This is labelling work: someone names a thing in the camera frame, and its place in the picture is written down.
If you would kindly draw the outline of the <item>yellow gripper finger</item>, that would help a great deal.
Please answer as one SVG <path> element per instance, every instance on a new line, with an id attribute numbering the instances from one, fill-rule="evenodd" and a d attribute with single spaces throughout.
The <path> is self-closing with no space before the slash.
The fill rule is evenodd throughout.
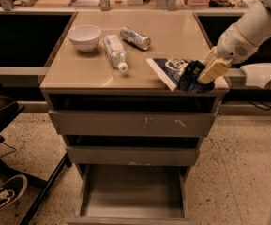
<path id="1" fill-rule="evenodd" d="M 216 78 L 220 77 L 228 71 L 231 63 L 231 59 L 215 59 L 201 72 L 197 81 L 202 84 L 208 84 L 214 81 Z"/>
<path id="2" fill-rule="evenodd" d="M 211 50 L 207 53 L 207 55 L 203 59 L 203 64 L 205 66 L 209 66 L 214 60 L 217 59 L 217 47 L 214 46 Z"/>

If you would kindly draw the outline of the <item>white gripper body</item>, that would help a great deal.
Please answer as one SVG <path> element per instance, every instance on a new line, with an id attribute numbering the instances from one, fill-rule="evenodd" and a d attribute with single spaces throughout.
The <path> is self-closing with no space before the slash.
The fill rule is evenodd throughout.
<path id="1" fill-rule="evenodd" d="M 232 59 L 233 64 L 240 64 L 258 51 L 256 46 L 234 23 L 221 34 L 217 43 L 218 54 L 224 59 Z"/>

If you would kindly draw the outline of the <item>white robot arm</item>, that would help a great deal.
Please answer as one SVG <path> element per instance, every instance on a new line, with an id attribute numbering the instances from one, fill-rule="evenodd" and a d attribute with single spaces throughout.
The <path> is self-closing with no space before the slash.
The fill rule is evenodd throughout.
<path id="1" fill-rule="evenodd" d="M 208 84 L 255 54 L 271 38 L 271 0 L 261 0 L 219 37 L 218 43 L 203 60 L 205 69 L 197 81 Z"/>

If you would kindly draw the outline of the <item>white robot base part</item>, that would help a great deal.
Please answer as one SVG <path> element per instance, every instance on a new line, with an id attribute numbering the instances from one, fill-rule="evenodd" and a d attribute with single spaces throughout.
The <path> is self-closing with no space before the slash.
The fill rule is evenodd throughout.
<path id="1" fill-rule="evenodd" d="M 256 63 L 240 67 L 245 74 L 245 86 L 265 89 L 271 82 L 271 63 Z"/>

